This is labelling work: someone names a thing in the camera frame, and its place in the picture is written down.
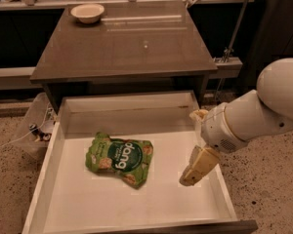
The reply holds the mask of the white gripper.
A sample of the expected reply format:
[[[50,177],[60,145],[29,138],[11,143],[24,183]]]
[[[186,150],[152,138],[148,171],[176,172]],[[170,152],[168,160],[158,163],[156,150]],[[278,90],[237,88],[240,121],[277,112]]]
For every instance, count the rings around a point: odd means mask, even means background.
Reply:
[[[207,176],[220,162],[218,151],[233,153],[247,146],[246,141],[239,139],[231,131],[226,119],[226,106],[227,104],[224,102],[209,112],[205,109],[198,109],[189,115],[193,121],[202,122],[201,137],[210,147],[197,145],[194,147],[188,165],[179,179],[181,185],[194,186]]]

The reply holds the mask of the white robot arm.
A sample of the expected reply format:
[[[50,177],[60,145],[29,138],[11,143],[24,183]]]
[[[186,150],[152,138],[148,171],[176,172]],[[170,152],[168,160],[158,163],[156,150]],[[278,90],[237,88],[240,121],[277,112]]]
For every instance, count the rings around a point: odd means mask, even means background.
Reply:
[[[263,136],[293,131],[293,58],[270,63],[260,73],[254,90],[211,110],[189,115],[200,126],[202,146],[196,146],[180,184],[193,186],[220,162],[220,154],[233,153]]]

